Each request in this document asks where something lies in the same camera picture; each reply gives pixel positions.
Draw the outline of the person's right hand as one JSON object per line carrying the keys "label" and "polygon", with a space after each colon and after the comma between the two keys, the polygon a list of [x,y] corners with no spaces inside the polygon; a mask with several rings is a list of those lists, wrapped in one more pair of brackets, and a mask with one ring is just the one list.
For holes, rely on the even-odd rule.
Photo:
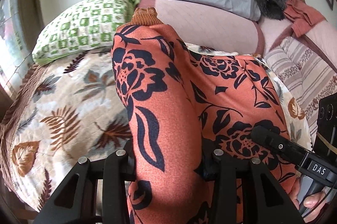
{"label": "person's right hand", "polygon": [[[296,178],[291,188],[291,191],[289,192],[289,197],[297,209],[299,209],[299,202],[298,202],[299,191],[300,191],[300,179]],[[320,211],[327,203],[325,195],[326,195],[325,192],[322,191],[320,193],[315,193],[305,198],[303,204],[306,208],[308,208],[311,211],[311,214],[309,214],[307,217],[304,218],[305,223],[311,223],[315,221],[315,219],[318,217]]]}

